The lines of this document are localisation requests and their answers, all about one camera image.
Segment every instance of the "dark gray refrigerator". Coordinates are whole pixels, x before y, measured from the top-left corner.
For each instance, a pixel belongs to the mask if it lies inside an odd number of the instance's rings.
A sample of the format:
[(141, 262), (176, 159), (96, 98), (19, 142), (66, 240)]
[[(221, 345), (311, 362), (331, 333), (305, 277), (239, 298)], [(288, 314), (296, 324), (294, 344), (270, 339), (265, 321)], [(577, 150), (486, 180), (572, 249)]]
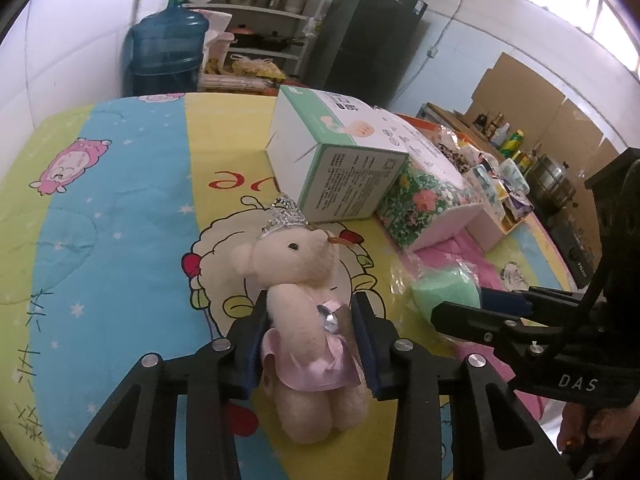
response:
[(302, 82), (387, 106), (426, 7), (422, 0), (333, 0)]

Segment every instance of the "pink cartoon character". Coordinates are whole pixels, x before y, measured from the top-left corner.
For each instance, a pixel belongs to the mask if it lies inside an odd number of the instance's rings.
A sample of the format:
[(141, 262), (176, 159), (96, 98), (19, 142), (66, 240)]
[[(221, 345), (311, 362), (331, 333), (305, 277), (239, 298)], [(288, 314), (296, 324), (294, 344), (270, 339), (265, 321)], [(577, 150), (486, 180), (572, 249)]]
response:
[(107, 151), (110, 140), (78, 139), (68, 148), (56, 155), (47, 169), (40, 175), (40, 180), (31, 182), (30, 187), (37, 189), (41, 195), (52, 195), (56, 191), (64, 193), (66, 187), (92, 167), (100, 156)]
[(178, 92), (175, 94), (141, 95), (138, 99), (145, 103), (170, 103), (171, 101), (177, 101), (183, 96), (184, 92)]

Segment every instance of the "green sponge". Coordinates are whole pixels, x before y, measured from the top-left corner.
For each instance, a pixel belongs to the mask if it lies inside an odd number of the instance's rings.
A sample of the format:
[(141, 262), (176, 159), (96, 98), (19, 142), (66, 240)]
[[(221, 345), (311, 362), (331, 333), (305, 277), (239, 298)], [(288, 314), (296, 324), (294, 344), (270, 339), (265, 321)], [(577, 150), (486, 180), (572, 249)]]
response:
[(431, 270), (412, 283), (412, 296), (418, 311), (431, 321), (431, 313), (443, 301), (480, 308), (476, 283), (463, 275), (459, 267)]

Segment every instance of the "shelf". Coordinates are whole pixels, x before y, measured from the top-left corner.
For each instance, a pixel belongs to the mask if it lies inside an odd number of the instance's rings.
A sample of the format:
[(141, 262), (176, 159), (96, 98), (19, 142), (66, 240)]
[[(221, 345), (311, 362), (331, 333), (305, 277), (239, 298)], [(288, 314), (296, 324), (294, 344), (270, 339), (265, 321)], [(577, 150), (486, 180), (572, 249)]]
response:
[(285, 12), (284, 10), (266, 9), (265, 7), (254, 7), (248, 5), (233, 5), (233, 4), (182, 4), (183, 7), (188, 9), (237, 9), (237, 10), (252, 10), (253, 12), (265, 12), (267, 14), (275, 14), (276, 16), (287, 16), (288, 18), (295, 18), (297, 20), (308, 20), (308, 16), (302, 16), (301, 14), (294, 14), (293, 12)]
[(260, 50), (259, 48), (239, 48), (232, 46), (229, 52), (237, 52), (238, 54), (257, 54), (258, 56), (283, 57), (285, 59), (300, 59), (300, 56), (287, 54), (286, 52), (272, 52), (271, 50)]

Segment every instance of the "teddy bear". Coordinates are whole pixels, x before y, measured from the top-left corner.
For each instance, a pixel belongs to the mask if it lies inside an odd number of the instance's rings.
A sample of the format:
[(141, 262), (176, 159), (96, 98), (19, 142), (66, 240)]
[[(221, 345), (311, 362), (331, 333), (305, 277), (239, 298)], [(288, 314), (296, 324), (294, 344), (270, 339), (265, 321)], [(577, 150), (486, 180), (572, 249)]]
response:
[(267, 290), (272, 327), (262, 340), (263, 385), (284, 431), (299, 444), (312, 444), (333, 428), (363, 422), (370, 398), (349, 307), (330, 288), (338, 244), (345, 241), (309, 227), (286, 195), (270, 213), (255, 242), (232, 250), (231, 264)]

